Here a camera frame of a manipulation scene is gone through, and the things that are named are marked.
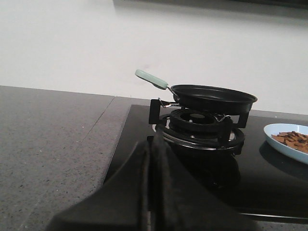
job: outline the mint green handle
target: mint green handle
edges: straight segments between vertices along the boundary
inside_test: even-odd
[[[136,70],[135,75],[139,78],[144,79],[145,81],[152,83],[155,87],[159,89],[166,90],[168,87],[168,83],[166,81],[163,81],[162,79],[152,76],[144,71]]]

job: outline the light blue plate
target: light blue plate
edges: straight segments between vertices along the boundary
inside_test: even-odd
[[[302,163],[308,164],[308,154],[290,148],[271,137],[271,135],[278,135],[279,132],[296,131],[308,135],[308,127],[297,124],[269,124],[264,127],[266,141],[276,149],[278,152]]]

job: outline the gray countertop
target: gray countertop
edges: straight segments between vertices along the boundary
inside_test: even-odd
[[[55,213],[99,188],[132,104],[150,101],[0,86],[0,230],[42,231]],[[308,230],[259,224],[263,230]]]

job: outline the black glass cooktop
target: black glass cooktop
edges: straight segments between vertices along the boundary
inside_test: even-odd
[[[132,105],[113,159],[107,181],[125,162],[137,142],[153,136],[148,124],[149,106]],[[164,109],[166,114],[174,109]],[[308,223],[308,165],[270,147],[264,126],[271,123],[308,125],[307,121],[249,116],[242,153],[235,157],[241,180],[235,187],[212,193],[242,214],[257,220]]]

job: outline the frying pan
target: frying pan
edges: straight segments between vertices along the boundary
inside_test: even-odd
[[[174,85],[170,88],[164,80],[142,70],[136,70],[135,75],[157,88],[169,89],[175,102],[198,111],[226,115],[246,114],[257,101],[255,96],[237,90],[201,85]]]

